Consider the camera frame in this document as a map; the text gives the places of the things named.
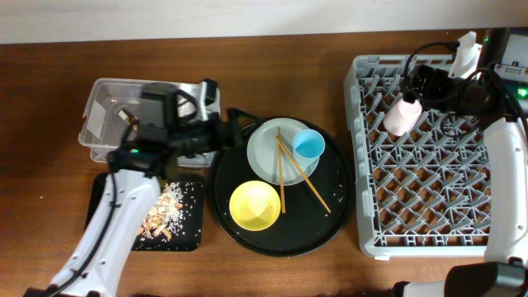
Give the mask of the gold snack wrapper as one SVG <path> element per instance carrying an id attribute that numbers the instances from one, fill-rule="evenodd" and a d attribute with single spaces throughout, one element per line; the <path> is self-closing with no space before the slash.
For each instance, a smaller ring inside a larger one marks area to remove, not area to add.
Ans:
<path id="1" fill-rule="evenodd" d="M 127 111 L 126 109 L 121 109 L 118 112 L 118 116 L 127 124 L 127 125 L 137 125 L 139 123 L 139 119 L 133 115 L 130 111 Z"/>

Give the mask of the pink cup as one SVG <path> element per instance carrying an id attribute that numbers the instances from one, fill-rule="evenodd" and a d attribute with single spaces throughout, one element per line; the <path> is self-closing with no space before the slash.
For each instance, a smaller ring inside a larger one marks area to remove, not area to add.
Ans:
<path id="1" fill-rule="evenodd" d="M 422 105 L 418 100 L 409 103 L 399 99 L 384 116 L 383 124 L 390 134 L 402 136 L 413 129 L 421 114 Z"/>

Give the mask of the blue cup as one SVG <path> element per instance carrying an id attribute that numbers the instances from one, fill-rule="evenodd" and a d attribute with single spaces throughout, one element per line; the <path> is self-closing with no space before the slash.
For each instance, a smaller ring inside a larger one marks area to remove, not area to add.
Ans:
<path id="1" fill-rule="evenodd" d="M 292 147 L 295 161 L 299 165 L 309 166 L 323 154 L 326 144 L 318 131 L 305 129 L 294 136 Z"/>

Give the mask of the yellow bowl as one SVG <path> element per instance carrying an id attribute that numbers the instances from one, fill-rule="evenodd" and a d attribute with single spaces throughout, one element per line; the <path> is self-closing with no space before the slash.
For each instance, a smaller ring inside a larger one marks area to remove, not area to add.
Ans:
<path id="1" fill-rule="evenodd" d="M 229 198 L 233 221 L 247 231 L 271 227 L 281 213 L 281 198 L 276 189 L 264 181 L 246 181 Z"/>

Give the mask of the food scraps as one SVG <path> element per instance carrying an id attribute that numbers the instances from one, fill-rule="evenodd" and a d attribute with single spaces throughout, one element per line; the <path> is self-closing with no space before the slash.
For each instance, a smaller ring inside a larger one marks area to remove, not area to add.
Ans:
<path id="1" fill-rule="evenodd" d="M 190 182 L 166 183 L 139 227 L 139 241 L 159 239 L 162 243 L 169 243 L 182 238 L 186 234 L 185 224 L 191 222 L 191 212 L 196 202 L 191 193 L 193 189 Z"/>

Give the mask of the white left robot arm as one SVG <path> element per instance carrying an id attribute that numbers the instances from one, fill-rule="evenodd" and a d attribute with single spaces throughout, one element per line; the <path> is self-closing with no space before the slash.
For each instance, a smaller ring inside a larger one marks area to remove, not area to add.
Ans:
<path id="1" fill-rule="evenodd" d="M 231 149 L 243 144 L 239 118 L 227 110 L 194 121 L 179 109 L 197 99 L 168 82 L 143 85 L 140 114 L 107 155 L 109 172 L 100 202 L 72 256 L 45 289 L 28 288 L 27 296 L 113 296 L 139 226 L 161 195 L 160 183 L 179 157 Z"/>

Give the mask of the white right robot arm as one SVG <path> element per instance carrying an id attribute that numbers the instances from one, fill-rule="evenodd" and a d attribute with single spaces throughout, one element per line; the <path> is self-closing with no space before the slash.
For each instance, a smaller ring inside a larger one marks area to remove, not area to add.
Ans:
<path id="1" fill-rule="evenodd" d="M 403 97 L 384 117 L 401 136 L 425 109 L 473 116 L 483 131 L 491 173 L 492 224 L 484 261 L 455 266 L 444 280 L 399 282 L 392 296 L 525 296 L 527 294 L 527 33 L 487 30 L 444 44 L 456 52 L 449 71 L 406 66 Z"/>

